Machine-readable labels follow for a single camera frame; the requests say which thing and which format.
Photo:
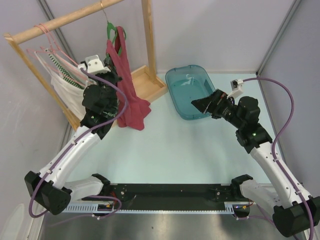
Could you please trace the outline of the green plastic hanger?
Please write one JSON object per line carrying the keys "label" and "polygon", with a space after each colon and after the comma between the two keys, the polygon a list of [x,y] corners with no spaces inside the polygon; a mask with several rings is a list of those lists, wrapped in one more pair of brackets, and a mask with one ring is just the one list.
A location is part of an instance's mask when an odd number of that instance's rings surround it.
{"label": "green plastic hanger", "polygon": [[116,40],[118,39],[118,30],[117,28],[108,20],[108,16],[105,12],[105,8],[103,5],[103,2],[100,1],[100,5],[101,5],[101,10],[104,13],[105,19],[106,19],[106,35],[107,35],[107,39],[111,41],[111,43],[113,44],[114,48],[116,49],[117,54],[120,56],[122,53],[122,47],[116,47]]}

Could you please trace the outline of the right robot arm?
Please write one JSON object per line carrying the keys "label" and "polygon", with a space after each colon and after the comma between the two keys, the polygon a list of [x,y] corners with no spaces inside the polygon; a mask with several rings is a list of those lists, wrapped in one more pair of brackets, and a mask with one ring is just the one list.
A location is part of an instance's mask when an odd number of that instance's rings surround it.
{"label": "right robot arm", "polygon": [[236,127],[237,141],[260,165],[275,190],[270,192],[249,175],[242,175],[231,181],[231,196],[237,201],[248,198],[262,207],[285,237],[305,230],[313,234],[320,222],[320,198],[313,197],[299,183],[278,153],[272,153],[273,140],[259,123],[258,100],[243,96],[234,104],[217,89],[191,103],[201,113],[210,114],[213,119],[223,118]]}

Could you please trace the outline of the red tank top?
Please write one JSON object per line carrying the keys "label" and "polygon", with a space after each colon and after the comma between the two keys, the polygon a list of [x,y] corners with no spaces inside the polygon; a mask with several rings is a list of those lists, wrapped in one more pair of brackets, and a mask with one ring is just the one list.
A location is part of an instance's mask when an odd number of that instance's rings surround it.
{"label": "red tank top", "polygon": [[107,41],[106,53],[109,54],[117,75],[121,77],[117,87],[128,102],[124,113],[117,119],[117,124],[120,128],[130,127],[142,131],[145,128],[144,119],[152,111],[150,102],[138,97],[136,93],[127,56],[125,31],[121,26],[117,26],[116,32],[115,43]]}

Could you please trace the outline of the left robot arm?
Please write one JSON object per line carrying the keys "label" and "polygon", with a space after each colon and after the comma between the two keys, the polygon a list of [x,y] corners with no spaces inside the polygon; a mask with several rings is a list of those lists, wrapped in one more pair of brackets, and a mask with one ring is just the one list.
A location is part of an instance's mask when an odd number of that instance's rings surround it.
{"label": "left robot arm", "polygon": [[110,196],[110,181],[95,173],[90,177],[68,182],[67,179],[85,153],[100,142],[111,129],[114,121],[123,113],[118,109],[117,94],[122,91],[121,81],[114,67],[107,67],[98,55],[86,57],[78,68],[94,84],[83,92],[84,118],[70,141],[57,156],[38,172],[29,171],[24,181],[31,197],[28,213],[32,218],[41,217],[33,213],[33,204],[42,206],[46,212],[58,215],[67,206],[83,198],[105,200]]}

